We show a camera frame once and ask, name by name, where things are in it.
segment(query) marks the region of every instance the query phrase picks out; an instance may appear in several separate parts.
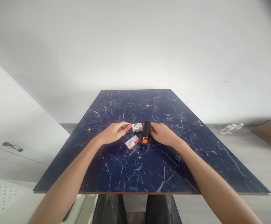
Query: blue marble tabletop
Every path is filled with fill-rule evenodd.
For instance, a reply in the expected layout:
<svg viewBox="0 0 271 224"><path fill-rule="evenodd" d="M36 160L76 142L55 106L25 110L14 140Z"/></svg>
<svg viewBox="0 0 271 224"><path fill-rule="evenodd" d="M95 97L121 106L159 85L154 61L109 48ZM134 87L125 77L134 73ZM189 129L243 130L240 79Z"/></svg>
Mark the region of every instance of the blue marble tabletop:
<svg viewBox="0 0 271 224"><path fill-rule="evenodd" d="M170 89L101 91L34 191L47 192L89 141L109 124L145 120L168 125L236 192L270 192ZM188 167L171 147L151 137L147 149L137 144L128 150L124 143L134 134L140 138L140 133L130 130L97 152L81 193L200 193Z"/></svg>

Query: white wall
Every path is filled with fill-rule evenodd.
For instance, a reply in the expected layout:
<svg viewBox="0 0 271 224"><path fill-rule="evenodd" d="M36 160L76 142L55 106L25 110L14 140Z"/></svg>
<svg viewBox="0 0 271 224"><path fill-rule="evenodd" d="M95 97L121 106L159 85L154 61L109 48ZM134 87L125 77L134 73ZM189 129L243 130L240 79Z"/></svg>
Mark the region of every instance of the white wall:
<svg viewBox="0 0 271 224"><path fill-rule="evenodd" d="M37 183L47 165L0 149L0 179L13 179Z"/></svg>
<svg viewBox="0 0 271 224"><path fill-rule="evenodd" d="M260 123L271 1L0 1L0 65L59 123L100 90L144 88L172 89L205 123Z"/></svg>

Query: white cabinet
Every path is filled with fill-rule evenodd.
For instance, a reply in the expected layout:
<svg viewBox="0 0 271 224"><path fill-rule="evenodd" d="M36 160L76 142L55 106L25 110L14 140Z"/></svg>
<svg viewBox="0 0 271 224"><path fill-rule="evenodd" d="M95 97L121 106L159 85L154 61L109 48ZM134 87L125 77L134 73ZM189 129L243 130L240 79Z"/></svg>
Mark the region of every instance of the white cabinet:
<svg viewBox="0 0 271 224"><path fill-rule="evenodd" d="M68 137L69 134L0 67L0 148L49 165ZM5 142L23 151L3 146Z"/></svg>

